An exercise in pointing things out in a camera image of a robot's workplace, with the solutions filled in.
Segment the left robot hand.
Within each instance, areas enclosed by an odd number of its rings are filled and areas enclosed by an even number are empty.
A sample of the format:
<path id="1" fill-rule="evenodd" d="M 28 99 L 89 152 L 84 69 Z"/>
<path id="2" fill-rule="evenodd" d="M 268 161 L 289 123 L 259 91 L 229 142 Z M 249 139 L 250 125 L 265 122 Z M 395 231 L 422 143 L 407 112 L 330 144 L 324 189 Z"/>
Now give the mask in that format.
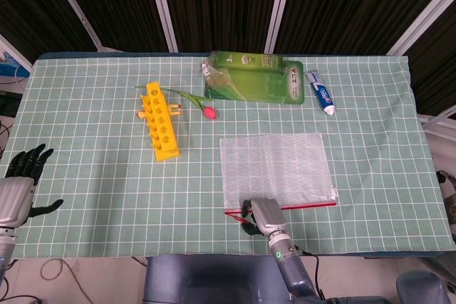
<path id="1" fill-rule="evenodd" d="M 33 206 L 36 187 L 53 149 L 41 144 L 16 154 L 0 178 L 0 229 L 17 229 L 28 219 L 50 214 L 63 204 L 62 199 L 47 206 Z"/>

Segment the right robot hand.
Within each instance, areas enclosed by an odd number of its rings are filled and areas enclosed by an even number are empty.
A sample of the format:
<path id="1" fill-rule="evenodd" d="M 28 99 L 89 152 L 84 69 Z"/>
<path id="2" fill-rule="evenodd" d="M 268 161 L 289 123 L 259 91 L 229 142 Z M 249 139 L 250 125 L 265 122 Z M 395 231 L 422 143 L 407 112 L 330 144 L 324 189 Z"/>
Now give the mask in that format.
<path id="1" fill-rule="evenodd" d="M 241 227 L 250 236 L 262 235 L 267 239 L 277 232 L 286 231 L 286 220 L 275 199 L 244 200 Z"/>

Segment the white mesh zipper pouch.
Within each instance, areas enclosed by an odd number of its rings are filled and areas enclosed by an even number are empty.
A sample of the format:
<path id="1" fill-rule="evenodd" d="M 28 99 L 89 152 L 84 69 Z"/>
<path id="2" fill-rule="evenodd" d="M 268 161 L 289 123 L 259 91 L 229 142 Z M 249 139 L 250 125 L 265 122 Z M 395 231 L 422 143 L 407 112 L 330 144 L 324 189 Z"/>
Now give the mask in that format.
<path id="1" fill-rule="evenodd" d="M 243 202 L 253 199 L 274 199 L 281 209 L 336 205 L 322 134 L 249 135 L 219 143 L 226 215 L 240 215 Z"/>

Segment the blue-grey robot torso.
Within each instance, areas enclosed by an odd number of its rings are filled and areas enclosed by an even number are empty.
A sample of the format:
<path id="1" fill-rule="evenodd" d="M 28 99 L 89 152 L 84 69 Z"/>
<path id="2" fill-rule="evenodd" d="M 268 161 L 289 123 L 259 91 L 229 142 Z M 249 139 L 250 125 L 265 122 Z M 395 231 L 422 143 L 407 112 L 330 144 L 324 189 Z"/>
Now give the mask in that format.
<path id="1" fill-rule="evenodd" d="M 292 304 L 271 256 L 149 257 L 142 304 Z"/>

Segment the green checkered tablecloth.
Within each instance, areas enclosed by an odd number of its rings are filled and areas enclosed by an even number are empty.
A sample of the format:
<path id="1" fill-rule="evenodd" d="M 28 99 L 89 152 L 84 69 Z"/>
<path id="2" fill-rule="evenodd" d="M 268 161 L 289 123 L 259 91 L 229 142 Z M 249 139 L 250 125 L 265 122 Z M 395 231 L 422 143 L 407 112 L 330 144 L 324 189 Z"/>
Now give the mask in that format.
<path id="1" fill-rule="evenodd" d="M 216 101 L 215 120 L 188 102 L 173 120 L 180 156 L 157 162 L 137 117 L 141 86 L 200 95 L 201 56 L 43 56 L 0 160 L 53 149 L 34 204 L 55 212 L 19 231 L 17 258 L 257 254 L 266 241 L 225 215 L 223 138 L 318 132 L 338 192 L 335 206 L 285 213 L 296 244 L 315 254 L 439 253 L 453 249 L 440 187 L 410 87 L 408 60 L 304 56 L 336 105 L 326 115 L 309 85 L 303 105 Z"/>

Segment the pink artificial tulip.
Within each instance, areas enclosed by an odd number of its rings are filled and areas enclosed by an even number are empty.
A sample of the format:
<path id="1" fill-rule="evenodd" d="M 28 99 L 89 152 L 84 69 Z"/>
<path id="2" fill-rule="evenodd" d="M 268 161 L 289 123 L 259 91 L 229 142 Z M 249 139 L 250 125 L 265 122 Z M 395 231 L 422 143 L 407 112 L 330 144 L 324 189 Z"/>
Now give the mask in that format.
<path id="1" fill-rule="evenodd" d="M 210 101 L 211 100 L 210 98 L 206 98 L 206 97 L 202 97 L 202 96 L 198 96 L 198 95 L 193 95 L 193 94 L 181 91 L 181 90 L 174 90 L 174 89 L 164 88 L 164 87 L 161 87 L 161 90 L 167 91 L 169 93 L 176 93 L 179 96 L 186 98 L 193 105 L 198 107 L 202 111 L 202 114 L 206 118 L 208 118 L 210 120 L 215 120 L 217 118 L 216 110 L 213 107 L 211 107 L 211 106 L 203 104 L 204 101 Z"/>

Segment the white blue toothpaste tube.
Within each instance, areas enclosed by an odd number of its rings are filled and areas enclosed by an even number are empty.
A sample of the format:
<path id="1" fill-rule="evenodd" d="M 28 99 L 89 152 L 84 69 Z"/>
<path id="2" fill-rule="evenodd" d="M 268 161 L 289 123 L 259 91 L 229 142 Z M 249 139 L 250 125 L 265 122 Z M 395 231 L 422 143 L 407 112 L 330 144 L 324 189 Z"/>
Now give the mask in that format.
<path id="1" fill-rule="evenodd" d="M 310 70 L 305 72 L 305 76 L 320 102 L 322 110 L 327 115 L 334 115 L 336 108 L 320 73 L 317 70 Z"/>

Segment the green blister package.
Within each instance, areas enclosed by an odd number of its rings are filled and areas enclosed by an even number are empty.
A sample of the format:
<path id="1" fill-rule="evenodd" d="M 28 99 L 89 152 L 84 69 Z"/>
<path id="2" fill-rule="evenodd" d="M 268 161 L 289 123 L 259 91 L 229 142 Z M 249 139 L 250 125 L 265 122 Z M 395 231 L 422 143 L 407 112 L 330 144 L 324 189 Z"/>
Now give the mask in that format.
<path id="1" fill-rule="evenodd" d="M 211 99 L 302 105 L 304 67 L 279 55 L 213 51 L 202 62 Z"/>

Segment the white blue box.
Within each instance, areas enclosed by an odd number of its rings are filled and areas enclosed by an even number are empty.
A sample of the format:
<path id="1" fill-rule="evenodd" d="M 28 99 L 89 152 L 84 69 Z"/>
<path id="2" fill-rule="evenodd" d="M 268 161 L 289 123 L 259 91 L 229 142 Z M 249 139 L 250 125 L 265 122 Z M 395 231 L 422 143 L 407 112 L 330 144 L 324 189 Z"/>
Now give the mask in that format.
<path id="1" fill-rule="evenodd" d="M 32 63 L 0 34 L 0 76 L 28 78 Z"/>

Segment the yellow test tube rack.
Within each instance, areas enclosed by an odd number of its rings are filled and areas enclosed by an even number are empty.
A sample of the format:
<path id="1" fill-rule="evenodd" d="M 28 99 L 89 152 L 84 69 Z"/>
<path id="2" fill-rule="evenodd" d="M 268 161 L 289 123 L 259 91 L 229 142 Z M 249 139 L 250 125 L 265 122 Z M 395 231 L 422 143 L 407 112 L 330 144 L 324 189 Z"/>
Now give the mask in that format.
<path id="1" fill-rule="evenodd" d="M 145 88 L 146 94 L 140 96 L 142 100 L 142 109 L 150 107 L 151 104 L 170 105 L 167 103 L 158 82 L 148 83 Z M 166 159 L 179 157 L 180 151 L 177 144 L 177 136 L 172 125 L 172 117 L 169 120 L 163 120 L 162 118 L 158 120 L 144 120 L 149 129 L 151 145 L 154 149 L 156 160 L 162 162 Z"/>

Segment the white partition post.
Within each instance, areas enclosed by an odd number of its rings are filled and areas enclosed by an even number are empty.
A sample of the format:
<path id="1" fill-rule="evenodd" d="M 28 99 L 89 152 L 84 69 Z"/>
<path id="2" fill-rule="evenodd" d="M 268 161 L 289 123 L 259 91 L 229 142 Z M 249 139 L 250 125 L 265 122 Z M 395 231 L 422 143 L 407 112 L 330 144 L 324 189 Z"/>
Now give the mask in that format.
<path id="1" fill-rule="evenodd" d="M 81 6 L 79 5 L 77 0 L 66 0 L 70 7 L 73 9 L 74 13 L 78 17 L 79 21 L 83 25 L 84 29 L 86 30 L 87 34 L 89 35 L 91 41 L 93 42 L 97 51 L 101 52 L 103 48 L 103 44 L 101 43 L 97 33 L 95 32 L 94 28 L 90 24 L 87 16 L 84 14 Z"/>
<path id="2" fill-rule="evenodd" d="M 165 41 L 167 43 L 168 50 L 171 53 L 177 53 L 177 41 L 175 38 L 175 32 L 172 25 L 172 19 L 167 0 L 155 0 L 155 3 L 158 15 L 160 17 L 160 22 L 162 24 L 162 29 L 165 35 Z"/>
<path id="3" fill-rule="evenodd" d="M 431 0 L 387 52 L 388 56 L 404 56 L 418 39 L 444 14 L 456 0 Z"/>
<path id="4" fill-rule="evenodd" d="M 287 0 L 274 0 L 268 32 L 266 35 L 266 43 L 264 47 L 265 54 L 272 54 L 274 52 L 286 1 Z"/>

